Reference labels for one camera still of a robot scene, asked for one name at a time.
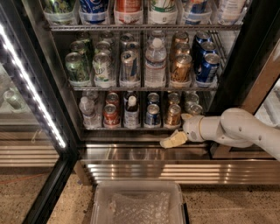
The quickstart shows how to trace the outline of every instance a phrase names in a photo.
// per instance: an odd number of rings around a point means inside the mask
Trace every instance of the plastic container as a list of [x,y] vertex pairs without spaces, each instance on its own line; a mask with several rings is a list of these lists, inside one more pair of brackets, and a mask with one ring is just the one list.
[[91,224],[124,223],[118,221],[121,218],[126,223],[141,223],[148,218],[150,223],[185,223],[180,186],[158,180],[101,182],[94,196]]
[[45,19],[50,25],[77,25],[79,23],[80,3],[76,0],[73,10],[68,13],[49,13],[44,10]]
[[150,9],[151,1],[148,1],[148,24],[149,25],[175,25],[178,15],[177,1],[172,12],[158,12]]
[[182,0],[177,1],[178,4],[178,21],[179,25],[186,24],[186,20],[192,23],[199,23],[200,25],[206,25],[210,21],[212,14],[211,0],[208,0],[206,4],[206,9],[203,13],[192,13],[185,11],[183,8]]
[[141,9],[137,12],[120,12],[116,10],[116,1],[114,6],[114,17],[116,25],[142,25],[143,24],[143,3]]
[[87,13],[79,8],[80,21],[83,25],[110,25],[109,10],[111,9],[111,1],[108,1],[108,8],[104,12]]

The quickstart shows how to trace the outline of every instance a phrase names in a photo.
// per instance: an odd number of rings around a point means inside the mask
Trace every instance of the water bottle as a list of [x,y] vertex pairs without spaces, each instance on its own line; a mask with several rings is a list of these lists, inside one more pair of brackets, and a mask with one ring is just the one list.
[[154,38],[145,53],[145,86],[160,88],[165,85],[166,48],[160,38]]
[[85,116],[91,116],[95,113],[95,102],[86,96],[81,97],[79,104],[80,111]]

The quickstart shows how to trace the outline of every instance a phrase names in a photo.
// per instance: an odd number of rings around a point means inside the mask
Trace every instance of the bottle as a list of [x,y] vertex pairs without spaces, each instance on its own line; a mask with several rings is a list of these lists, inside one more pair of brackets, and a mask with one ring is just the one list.
[[166,48],[160,38],[154,38],[145,53],[145,86],[159,88],[165,85]]
[[86,96],[81,97],[79,104],[80,111],[85,116],[91,116],[95,113],[95,102]]
[[124,127],[135,129],[139,123],[139,105],[134,95],[129,97],[124,110]]

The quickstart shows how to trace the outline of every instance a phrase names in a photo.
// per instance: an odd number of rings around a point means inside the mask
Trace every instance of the beverage can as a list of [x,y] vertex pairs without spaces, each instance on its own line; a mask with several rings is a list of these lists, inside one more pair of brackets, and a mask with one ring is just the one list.
[[107,104],[103,110],[104,124],[107,126],[116,126],[120,124],[120,116],[114,104]]
[[211,42],[211,36],[207,31],[197,31],[194,35],[193,42],[192,42],[192,58],[193,60],[196,59],[196,53],[198,49],[200,49],[200,45],[203,42]]
[[88,71],[83,64],[79,53],[71,52],[66,56],[66,69],[68,71],[70,81],[89,81]]
[[179,125],[181,122],[181,107],[178,104],[172,104],[167,110],[164,123],[175,126]]
[[82,63],[87,68],[87,71],[90,72],[92,63],[88,56],[88,48],[86,47],[85,43],[83,41],[77,40],[70,45],[70,48],[71,52],[80,54]]
[[113,104],[116,107],[116,110],[120,110],[120,98],[116,93],[109,93],[106,96],[106,104]]
[[[202,14],[204,13],[207,7],[207,0],[190,0],[185,4],[184,10],[185,12],[192,14]],[[185,23],[187,25],[198,25],[200,24],[199,19],[192,19],[189,16],[186,18]]]
[[159,125],[160,121],[160,109],[157,104],[151,104],[147,108],[145,123],[148,125]]
[[209,41],[201,43],[200,48],[197,51],[194,64],[193,64],[194,72],[196,74],[200,73],[200,71],[199,71],[200,65],[202,63],[203,57],[207,53],[217,53],[217,47],[216,47],[215,43],[209,42]]
[[171,80],[176,82],[189,81],[192,60],[192,56],[189,54],[178,54],[172,63]]
[[220,67],[220,56],[216,53],[208,53],[204,56],[199,71],[196,74],[196,81],[212,83],[214,76]]
[[172,12],[175,7],[174,0],[154,0],[150,1],[150,8],[158,12]]
[[147,104],[148,106],[150,104],[157,104],[159,106],[160,100],[159,100],[159,95],[157,93],[150,93],[147,96]]
[[105,52],[99,52],[93,60],[94,74],[97,81],[112,81],[111,59]]
[[121,76],[123,81],[137,81],[138,67],[137,54],[133,51],[125,51],[121,55]]
[[170,56],[169,60],[174,61],[175,59],[175,47],[178,43],[188,43],[189,42],[189,34],[186,31],[177,31],[172,36],[171,47],[170,47]]
[[127,44],[129,42],[134,41],[134,37],[131,33],[124,33],[121,37],[120,37],[120,47],[121,47],[121,53],[124,52],[127,48]]

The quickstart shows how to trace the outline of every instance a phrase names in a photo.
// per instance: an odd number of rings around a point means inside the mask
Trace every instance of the speckled floor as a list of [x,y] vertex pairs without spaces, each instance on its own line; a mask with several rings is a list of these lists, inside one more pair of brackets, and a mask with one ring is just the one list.
[[[45,175],[4,183],[30,175],[0,172],[0,224],[21,223],[46,181]],[[280,186],[182,186],[191,224],[278,224]],[[76,174],[66,183],[48,224],[89,224],[95,190],[81,185]]]
[[[191,224],[278,224],[280,186],[183,186]],[[94,190],[72,174],[48,224],[90,223]]]

